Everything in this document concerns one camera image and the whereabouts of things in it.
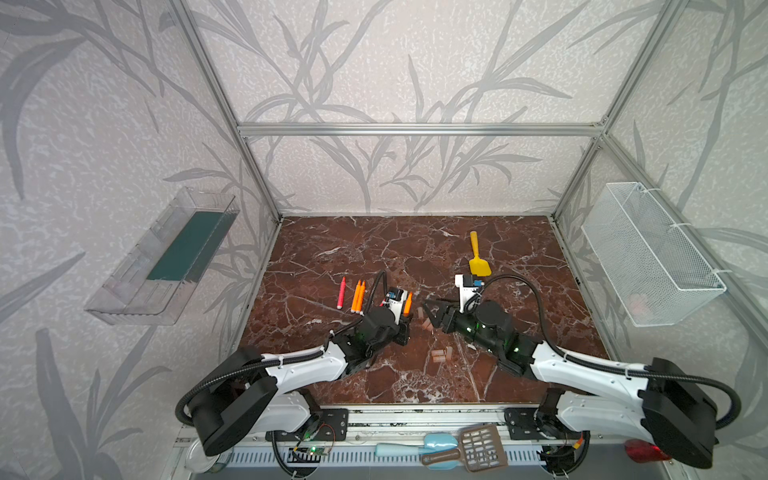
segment light blue scoop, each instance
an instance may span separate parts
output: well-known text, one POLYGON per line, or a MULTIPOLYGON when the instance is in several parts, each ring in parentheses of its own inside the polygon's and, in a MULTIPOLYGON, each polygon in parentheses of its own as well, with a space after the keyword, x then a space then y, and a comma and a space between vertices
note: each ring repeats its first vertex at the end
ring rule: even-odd
MULTIPOLYGON (((424 446, 400 445, 397 443, 379 443, 376 445, 377 457, 400 457, 407 455, 424 455, 426 453, 444 452, 458 447, 458 441, 450 433, 429 433, 424 437, 424 446)), ((433 463, 427 466, 430 470, 450 470, 461 465, 459 460, 433 463)))

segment wire basket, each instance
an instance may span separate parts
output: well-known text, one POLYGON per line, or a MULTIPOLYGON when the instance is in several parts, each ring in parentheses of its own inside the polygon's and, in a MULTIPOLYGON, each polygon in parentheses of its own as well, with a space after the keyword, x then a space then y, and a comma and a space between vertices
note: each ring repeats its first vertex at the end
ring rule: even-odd
POLYGON ((726 290, 643 184, 606 184, 581 229, 635 326, 674 325, 726 290))

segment transparent acrylic shelf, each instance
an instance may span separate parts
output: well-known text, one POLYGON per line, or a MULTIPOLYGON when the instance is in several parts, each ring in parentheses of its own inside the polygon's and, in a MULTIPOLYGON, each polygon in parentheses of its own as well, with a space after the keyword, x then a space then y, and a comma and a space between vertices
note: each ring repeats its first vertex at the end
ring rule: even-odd
POLYGON ((175 324, 239 212, 232 194, 182 188, 85 310, 111 325, 175 324))
POLYGON ((606 184, 581 229, 635 326, 674 325, 726 287, 642 184, 606 184))

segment aluminum frame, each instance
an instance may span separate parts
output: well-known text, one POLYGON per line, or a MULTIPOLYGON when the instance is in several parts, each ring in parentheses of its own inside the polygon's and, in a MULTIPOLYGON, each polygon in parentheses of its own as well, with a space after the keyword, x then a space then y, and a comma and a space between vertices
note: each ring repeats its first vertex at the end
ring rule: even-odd
MULTIPOLYGON (((565 236, 563 235, 563 232, 560 230, 560 225, 555 223, 554 219, 551 217, 549 218, 549 224, 552 227, 552 231, 554 232, 554 237, 557 239, 558 243, 560 244, 560 250, 563 251, 563 256, 565 257, 565 261, 568 263, 568 266, 571 268, 571 274, 573 275, 574 279, 576 279, 576 285, 578 286, 579 292, 581 293, 581 297, 584 299, 584 304, 587 306, 587 310, 589 310, 589 313, 593 319, 600 318, 600 310, 598 309, 598 302, 594 299, 594 295, 592 295, 592 290, 590 290, 584 279, 586 276, 584 275, 584 271, 581 269, 581 265, 579 265, 579 262, 576 260, 576 257, 574 256, 573 250, 568 246, 568 242, 565 241, 565 236)), ((616 347, 613 337, 608 332, 607 327, 603 322, 592 322, 594 324, 594 328, 598 331, 598 336, 600 337, 600 341, 602 341, 603 346, 605 347, 605 351, 608 354, 608 358, 612 360, 617 360, 619 362, 623 362, 624 359, 622 358, 622 355, 619 353, 618 348, 616 347)))
POLYGON ((602 129, 600 133, 592 138, 592 142, 581 157, 581 161, 579 162, 578 167, 576 167, 574 175, 568 181, 568 185, 560 197, 560 201, 558 201, 558 204, 554 207, 554 217, 556 220, 562 215, 565 204, 567 204, 574 196, 578 186, 589 171, 597 150, 599 150, 598 141, 603 135, 610 133, 611 127, 613 127, 613 124, 621 115, 621 111, 624 110, 624 107, 637 89, 643 76, 645 76, 648 66, 654 58, 656 58, 661 46, 672 33, 672 30, 677 24, 677 20, 680 19, 680 16, 683 14, 683 10, 687 3, 688 0, 667 0, 664 5, 662 5, 659 15, 656 17, 654 26, 651 27, 648 32, 645 43, 643 43, 643 46, 637 53, 637 57, 634 59, 627 76, 624 77, 614 100, 611 102, 611 106, 608 107, 607 112, 601 120, 602 129))
POLYGON ((224 119, 227 130, 232 135, 235 148, 245 160, 248 172, 253 178, 253 181, 256 182, 256 186, 264 197, 267 206, 270 208, 272 218, 274 220, 279 220, 282 217, 280 210, 277 208, 275 199, 272 198, 270 189, 267 187, 266 181, 261 174, 261 170, 256 163, 256 159, 253 157, 253 152, 237 131, 237 119, 234 116, 234 110, 232 109, 229 100, 227 100, 227 96, 224 94, 224 89, 222 88, 221 81, 214 69, 214 64, 208 57, 208 53, 205 52, 202 37, 197 30, 197 24, 194 21, 192 12, 190 12, 187 3, 184 0, 166 0, 166 2, 170 7, 170 12, 174 17, 174 21, 184 34, 184 40, 192 52, 192 57, 194 58, 195 63, 197 63, 197 67, 203 74, 203 78, 210 89, 210 93, 214 96, 214 100, 219 107, 219 112, 224 119))
POLYGON ((721 280, 726 286, 726 292, 722 297, 726 300, 731 310, 738 317, 744 328, 756 339, 760 345, 768 352, 768 316, 760 303, 754 298, 752 293, 744 286, 728 266, 723 263, 720 256, 712 251, 709 244, 699 234, 698 230, 690 225, 686 217, 670 202, 667 197, 657 189, 656 184, 648 177, 644 170, 639 168, 632 160, 631 155, 619 144, 610 134, 604 134, 600 140, 600 145, 605 147, 605 152, 609 154, 624 174, 631 181, 637 181, 643 184, 650 194, 659 202, 667 213, 674 219, 675 223, 682 223, 680 229, 687 235, 690 242, 701 253, 704 259, 716 270, 724 270, 719 273, 721 280))
POLYGON ((263 257, 261 266, 259 267, 259 272, 253 278, 253 285, 248 294, 248 303, 246 303, 245 307, 240 311, 240 318, 237 320, 237 334, 232 337, 232 342, 227 346, 228 356, 235 352, 240 345, 240 340, 243 338, 243 332, 245 332, 245 327, 248 324, 248 317, 250 316, 250 307, 253 306, 253 303, 256 301, 256 295, 259 294, 259 288, 261 287, 261 282, 264 280, 266 268, 270 265, 270 255, 272 255, 272 250, 275 249, 275 243, 277 243, 277 237, 280 235, 280 229, 282 228, 283 219, 281 218, 277 221, 277 228, 272 232, 269 245, 266 248, 266 255, 263 257))
MULTIPOLYGON (((535 404, 509 403, 462 403, 446 404, 348 404, 323 405, 324 409, 349 409, 347 440, 337 445, 376 445, 380 442, 403 445, 423 445, 424 435, 447 432, 454 435, 467 425, 492 423, 498 426, 499 436, 505 445, 550 445, 561 440, 512 440, 505 428, 504 409, 508 407, 530 408, 535 404)), ((174 447, 187 447, 197 438, 193 427, 184 426, 174 447)), ((594 443, 623 443, 625 437, 593 432, 594 443)), ((270 445, 261 433, 246 437, 237 443, 240 447, 270 445)))
POLYGON ((452 137, 592 137, 602 127, 586 124, 385 124, 385 123, 242 123, 244 137, 452 136, 452 137))

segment wire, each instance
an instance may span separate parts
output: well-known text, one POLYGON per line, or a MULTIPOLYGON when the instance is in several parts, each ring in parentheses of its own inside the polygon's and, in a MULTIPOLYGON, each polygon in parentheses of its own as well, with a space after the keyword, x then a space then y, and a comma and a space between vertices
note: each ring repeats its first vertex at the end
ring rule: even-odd
MULTIPOLYGON (((299 363, 299 362, 306 362, 308 360, 314 360, 316 358, 323 356, 324 353, 325 353, 325 349, 321 349, 313 353, 308 353, 306 355, 288 357, 286 359, 283 359, 282 364, 290 365, 292 363, 299 363)), ((187 415, 187 413, 184 411, 184 407, 187 406, 187 404, 190 402, 190 400, 192 400, 192 398, 195 397, 195 395, 197 395, 198 393, 202 392, 206 388, 216 383, 223 382, 226 379, 231 379, 233 377, 241 376, 245 373, 251 373, 257 370, 268 369, 270 367, 279 366, 279 365, 280 365, 279 359, 261 360, 258 363, 252 363, 250 365, 246 365, 239 369, 232 370, 227 373, 222 373, 211 379, 201 380, 200 383, 198 383, 197 385, 195 385, 195 387, 192 388, 192 390, 185 393, 184 396, 182 396, 179 399, 179 402, 176 404, 176 409, 175 409, 176 418, 178 419, 179 422, 185 425, 188 425, 190 427, 194 426, 194 423, 192 422, 192 417, 187 415)))
POLYGON ((333 450, 333 446, 336 444, 336 430, 334 430, 334 429, 333 429, 333 427, 332 427, 331 425, 328 425, 327 423, 323 423, 323 424, 322 424, 322 425, 321 425, 321 426, 320 426, 320 427, 317 429, 317 431, 319 432, 319 431, 320 431, 320 429, 321 429, 323 426, 326 426, 326 427, 328 427, 329 429, 331 429, 331 432, 333 432, 333 441, 331 442, 331 446, 330 446, 330 448, 328 448, 328 453, 331 453, 331 450, 333 450))
POLYGON ((376 287, 379 285, 380 280, 382 282, 382 290, 384 291, 384 296, 386 296, 386 294, 389 292, 389 288, 387 288, 386 285, 386 270, 382 270, 376 274, 376 279, 373 280, 373 287, 371 287, 371 293, 368 295, 366 308, 362 309, 363 313, 368 313, 368 310, 371 309, 371 305, 373 305, 373 296, 376 295, 376 287))
MULTIPOLYGON (((559 346, 557 346, 554 342, 552 342, 551 338, 549 337, 549 333, 545 325, 546 313, 544 311, 544 304, 541 301, 541 294, 539 293, 536 286, 524 276, 516 275, 513 273, 503 273, 502 275, 494 276, 488 279, 485 285, 480 290, 478 290, 478 292, 467 302, 466 305, 468 305, 469 302, 475 298, 475 296, 480 297, 485 292, 485 290, 488 288, 489 285, 494 283, 496 280, 500 280, 502 278, 518 280, 520 282, 523 282, 525 285, 528 286, 528 288, 531 289, 531 291, 534 294, 534 297, 536 298, 536 305, 538 307, 538 321, 539 321, 539 324, 541 325, 541 334, 544 335, 544 340, 547 342, 549 347, 552 350, 554 350, 554 352, 557 353, 559 356, 565 358, 565 352, 559 346)), ((599 363, 592 363, 592 362, 589 362, 588 360, 584 360, 576 356, 569 356, 568 361, 573 362, 577 365, 590 368, 590 369, 598 370, 600 372, 613 373, 615 375, 622 375, 622 376, 628 375, 628 376, 636 376, 636 377, 645 378, 645 379, 672 380, 675 382, 698 383, 700 385, 711 386, 716 389, 719 389, 720 391, 728 395, 728 398, 730 399, 730 408, 728 409, 728 412, 725 415, 723 415, 721 419, 715 422, 716 430, 722 429, 724 426, 730 425, 731 423, 733 423, 733 421, 736 420, 736 418, 741 413, 741 398, 739 397, 739 394, 736 393, 736 390, 732 389, 730 386, 726 385, 725 383, 718 382, 717 380, 708 379, 702 376, 693 376, 693 375, 685 375, 685 374, 680 375, 676 373, 648 372, 645 370, 625 370, 625 369, 617 368, 614 366, 607 366, 607 365, 601 365, 599 363)))
POLYGON ((312 475, 316 470, 317 467, 312 467, 312 469, 309 472, 306 472, 306 470, 309 470, 309 467, 305 468, 294 468, 291 470, 291 468, 286 465, 286 463, 283 460, 283 457, 280 456, 280 450, 277 448, 277 430, 275 430, 272 433, 272 453, 275 454, 275 460, 277 460, 277 464, 280 466, 280 469, 283 470, 283 472, 290 475, 291 478, 307 478, 310 475, 312 475))
MULTIPOLYGON (((328 452, 325 452, 326 455, 328 455, 329 453, 331 453, 331 450, 333 450, 333 446, 336 444, 336 430, 334 430, 331 425, 323 422, 323 423, 320 424, 319 427, 317 427, 317 430, 315 431, 315 435, 317 435, 317 433, 323 427, 328 427, 329 429, 331 429, 331 432, 333 432, 333 441, 331 442, 331 446, 328 448, 328 452)), ((296 446, 293 447, 293 450, 290 451, 291 456, 293 456, 293 459, 296 460, 297 462, 300 462, 300 463, 317 463, 317 462, 319 462, 320 461, 319 455, 317 456, 317 458, 318 458, 317 460, 305 460, 304 458, 299 457, 299 455, 296 453, 296 450, 299 448, 299 445, 301 445, 301 442, 303 442, 303 441, 304 441, 304 439, 300 439, 296 443, 296 446)))
MULTIPOLYGON (((368 310, 370 310, 371 305, 373 303, 373 295, 376 293, 376 287, 379 285, 379 281, 382 280, 382 288, 384 289, 384 295, 386 296, 389 289, 387 288, 387 282, 386 282, 386 271, 382 270, 379 273, 376 274, 376 279, 373 280, 373 288, 371 289, 371 293, 368 296, 368 301, 365 302, 366 307, 362 310, 364 313, 368 313, 368 310)), ((326 345, 328 345, 328 341, 332 339, 334 336, 339 335, 340 333, 343 333, 351 328, 354 328, 362 322, 363 317, 361 316, 354 322, 348 323, 347 325, 343 326, 338 332, 333 332, 328 335, 328 339, 326 340, 326 345)))
POLYGON ((578 458, 575 459, 574 464, 567 468, 560 468, 559 471, 561 473, 558 473, 558 468, 560 465, 557 465, 558 468, 555 468, 552 465, 549 465, 549 462, 545 463, 541 466, 547 473, 552 474, 554 477, 567 477, 569 473, 572 473, 576 468, 579 468, 579 466, 584 462, 584 459, 587 458, 587 451, 589 450, 589 441, 590 441, 590 432, 582 432, 581 438, 579 439, 579 442, 582 442, 581 448, 578 447, 571 447, 569 446, 569 450, 566 453, 557 454, 557 455, 549 455, 546 453, 541 453, 541 459, 543 459, 545 462, 548 458, 561 458, 561 457, 567 457, 569 455, 573 455, 577 450, 581 450, 581 454, 578 456, 578 458))

